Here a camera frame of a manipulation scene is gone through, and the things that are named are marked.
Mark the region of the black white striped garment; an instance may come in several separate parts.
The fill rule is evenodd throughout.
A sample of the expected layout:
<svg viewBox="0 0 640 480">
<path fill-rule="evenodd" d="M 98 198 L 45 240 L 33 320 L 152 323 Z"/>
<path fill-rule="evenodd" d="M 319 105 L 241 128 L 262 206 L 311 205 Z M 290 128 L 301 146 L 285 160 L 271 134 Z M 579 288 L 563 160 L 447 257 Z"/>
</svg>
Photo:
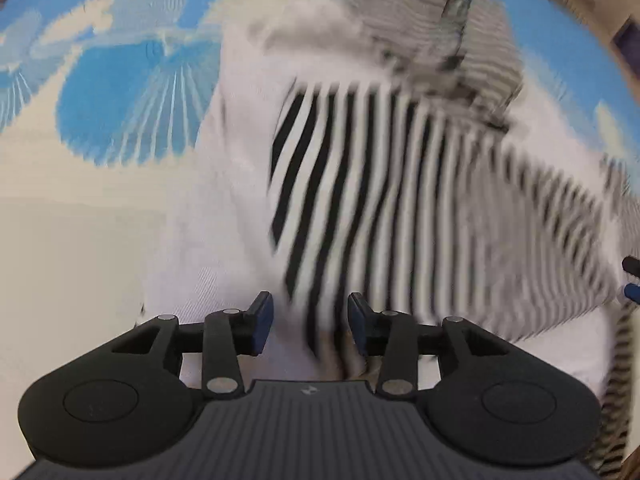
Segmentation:
<svg viewBox="0 0 640 480">
<path fill-rule="evenodd" d="M 459 315 L 601 400 L 588 463 L 620 476 L 639 251 L 623 162 L 591 153 L 521 62 L 498 0 L 214 0 L 219 76 L 142 320 L 202 322 L 268 290 L 254 377 L 365 378 L 346 304 Z"/>
</svg>

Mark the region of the blue white patterned bedsheet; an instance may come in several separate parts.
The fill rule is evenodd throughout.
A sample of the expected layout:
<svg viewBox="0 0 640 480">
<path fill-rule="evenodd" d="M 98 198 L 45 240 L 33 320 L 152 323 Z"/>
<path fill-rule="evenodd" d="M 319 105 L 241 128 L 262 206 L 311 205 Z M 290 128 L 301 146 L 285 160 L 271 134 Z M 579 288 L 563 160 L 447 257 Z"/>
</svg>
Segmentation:
<svg viewBox="0 0 640 480">
<path fill-rule="evenodd" d="M 142 321 L 178 185 L 219 76 L 214 0 L 12 0 L 1 12 L 2 310 L 52 292 L 73 326 L 108 295 Z M 564 0 L 498 0 L 573 136 L 626 165 L 639 112 Z"/>
</svg>

